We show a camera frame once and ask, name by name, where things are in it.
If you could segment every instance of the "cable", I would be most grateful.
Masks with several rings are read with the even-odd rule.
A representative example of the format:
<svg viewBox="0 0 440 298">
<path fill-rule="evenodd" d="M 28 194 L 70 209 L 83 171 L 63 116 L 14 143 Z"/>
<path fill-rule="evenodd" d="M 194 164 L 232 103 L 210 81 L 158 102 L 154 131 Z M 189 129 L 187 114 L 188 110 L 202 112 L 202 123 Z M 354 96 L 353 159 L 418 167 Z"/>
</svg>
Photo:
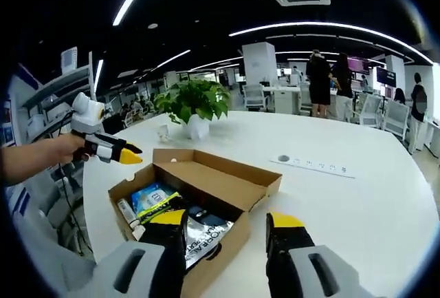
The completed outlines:
<svg viewBox="0 0 440 298">
<path fill-rule="evenodd" d="M 73 112 L 67 112 L 67 113 L 65 114 L 64 118 L 61 120 L 61 122 L 60 122 L 60 129 L 58 130 L 58 136 L 60 136 L 60 134 L 61 134 L 61 128 L 63 128 L 63 122 L 64 122 L 64 119 L 66 119 L 66 118 L 68 117 L 68 115 L 72 115 L 72 114 L 73 114 Z M 64 174 L 63 169 L 61 168 L 61 163 L 58 163 L 58 168 L 59 168 L 60 172 L 61 172 L 62 174 Z M 91 249 L 91 247 L 87 244 L 87 241 L 85 240 L 84 234 L 83 234 L 83 232 L 81 231 L 80 224 L 78 223 L 78 220 L 76 219 L 76 216 L 75 216 L 75 213 L 74 213 L 74 209 L 73 209 L 73 207 L 72 207 L 71 204 L 70 204 L 69 196 L 67 195 L 66 184 L 64 183 L 64 178 L 61 178 L 61 181 L 63 181 L 63 191 L 64 191 L 64 196 L 65 196 L 65 198 L 66 198 L 67 205 L 69 205 L 70 214 L 71 214 L 71 216 L 73 217 L 73 219 L 74 219 L 74 221 L 75 221 L 75 225 L 76 225 L 76 227 L 77 227 L 77 229 L 78 229 L 79 236 L 81 236 L 81 238 L 82 238 L 82 240 L 83 240 L 85 246 L 90 250 L 90 252 L 93 253 L 94 251 L 93 251 L 93 250 Z"/>
</svg>

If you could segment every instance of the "green leaves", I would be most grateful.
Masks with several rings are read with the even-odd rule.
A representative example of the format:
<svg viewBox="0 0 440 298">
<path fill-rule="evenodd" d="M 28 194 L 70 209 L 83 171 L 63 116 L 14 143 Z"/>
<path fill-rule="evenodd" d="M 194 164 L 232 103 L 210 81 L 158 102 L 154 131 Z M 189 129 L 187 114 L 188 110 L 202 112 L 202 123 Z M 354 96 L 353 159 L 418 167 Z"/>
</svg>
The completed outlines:
<svg viewBox="0 0 440 298">
<path fill-rule="evenodd" d="M 155 106 L 170 115 L 172 122 L 178 119 L 188 123 L 193 114 L 212 120 L 221 114 L 228 115 L 229 92 L 215 81 L 189 80 L 172 85 L 167 92 L 157 95 Z"/>
</svg>

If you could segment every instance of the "cardboard box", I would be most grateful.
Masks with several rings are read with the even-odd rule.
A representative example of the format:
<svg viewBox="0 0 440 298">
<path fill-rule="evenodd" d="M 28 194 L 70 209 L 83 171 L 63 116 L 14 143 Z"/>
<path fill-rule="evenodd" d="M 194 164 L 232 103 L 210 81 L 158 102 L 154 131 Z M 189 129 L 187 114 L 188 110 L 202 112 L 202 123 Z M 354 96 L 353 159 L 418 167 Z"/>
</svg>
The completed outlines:
<svg viewBox="0 0 440 298">
<path fill-rule="evenodd" d="M 234 222 L 220 241 L 218 253 L 201 259 L 189 270 L 182 297 L 198 297 L 226 268 L 250 236 L 248 213 L 278 191 L 281 174 L 192 149 L 155 149 L 153 163 L 109 190 L 118 224 L 129 240 L 131 229 L 116 202 L 154 182 L 163 182 L 184 198 Z"/>
</svg>

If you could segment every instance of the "box lid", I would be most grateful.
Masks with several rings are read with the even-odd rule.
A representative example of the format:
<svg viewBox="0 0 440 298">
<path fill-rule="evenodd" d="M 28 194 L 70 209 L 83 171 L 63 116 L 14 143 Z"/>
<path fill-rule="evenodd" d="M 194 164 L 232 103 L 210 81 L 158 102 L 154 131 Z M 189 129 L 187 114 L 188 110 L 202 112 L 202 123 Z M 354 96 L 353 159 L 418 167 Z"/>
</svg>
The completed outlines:
<svg viewBox="0 0 440 298">
<path fill-rule="evenodd" d="M 281 177 L 278 173 L 192 149 L 155 149 L 153 163 L 243 211 L 250 211 Z"/>
</svg>

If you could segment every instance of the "woman in black dress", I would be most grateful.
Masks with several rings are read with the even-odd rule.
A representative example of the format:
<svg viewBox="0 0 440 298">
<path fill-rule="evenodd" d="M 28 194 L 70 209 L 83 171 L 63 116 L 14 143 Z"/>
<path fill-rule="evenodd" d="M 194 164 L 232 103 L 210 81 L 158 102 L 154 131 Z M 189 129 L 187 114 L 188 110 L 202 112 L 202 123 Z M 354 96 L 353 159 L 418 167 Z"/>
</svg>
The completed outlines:
<svg viewBox="0 0 440 298">
<path fill-rule="evenodd" d="M 310 80 L 311 116 L 326 118 L 330 105 L 330 66 L 319 50 L 314 50 L 307 63 L 306 75 Z"/>
</svg>

